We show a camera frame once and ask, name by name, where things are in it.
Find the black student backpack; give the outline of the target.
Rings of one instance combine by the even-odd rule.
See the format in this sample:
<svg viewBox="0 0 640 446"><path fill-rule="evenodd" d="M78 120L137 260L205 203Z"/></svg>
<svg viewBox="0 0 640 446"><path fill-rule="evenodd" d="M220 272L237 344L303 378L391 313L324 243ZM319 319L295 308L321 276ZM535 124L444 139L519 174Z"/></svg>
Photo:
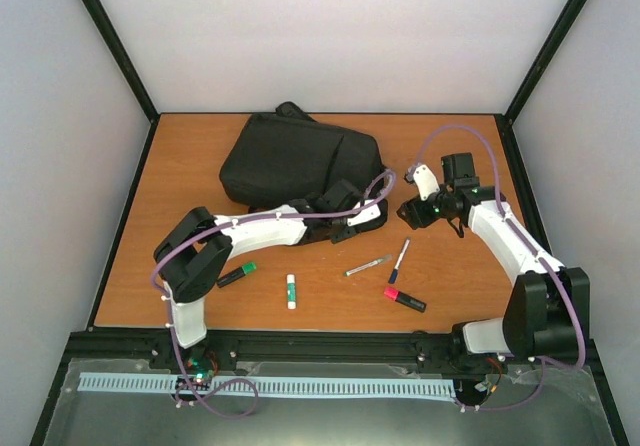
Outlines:
<svg viewBox="0 0 640 446"><path fill-rule="evenodd" d="M219 179L252 211L292 205L302 214L341 212L373 199L385 170L376 140L315 121L292 102L255 113L224 161Z"/></svg>

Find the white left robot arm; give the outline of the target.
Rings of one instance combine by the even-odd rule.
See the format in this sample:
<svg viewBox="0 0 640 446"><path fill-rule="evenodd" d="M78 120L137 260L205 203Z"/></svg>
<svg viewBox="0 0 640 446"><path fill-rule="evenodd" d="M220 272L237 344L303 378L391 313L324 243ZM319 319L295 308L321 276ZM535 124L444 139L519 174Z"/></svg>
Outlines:
<svg viewBox="0 0 640 446"><path fill-rule="evenodd" d="M365 199L346 180L322 195L291 200L269 211L225 216L212 215L205 207L192 209L153 253L153 277L162 279L160 286L170 303L174 358L190 369L206 361L204 298L228 260L274 246L337 243L385 220L386 205Z"/></svg>

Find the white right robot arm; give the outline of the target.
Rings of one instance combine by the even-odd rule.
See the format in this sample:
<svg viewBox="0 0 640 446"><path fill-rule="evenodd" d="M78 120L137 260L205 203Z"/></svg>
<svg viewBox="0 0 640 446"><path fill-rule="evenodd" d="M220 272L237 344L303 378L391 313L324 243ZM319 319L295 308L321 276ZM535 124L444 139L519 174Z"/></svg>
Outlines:
<svg viewBox="0 0 640 446"><path fill-rule="evenodd" d="M468 354L541 358L552 364L558 355L575 353L586 360L590 288L580 268L554 258L518 221L496 184L483 186L469 153L444 156L443 177L418 163L407 174L417 195L404 202L398 216L412 229L446 221L462 237L479 237L512 284L500 318L461 323L452 333Z"/></svg>

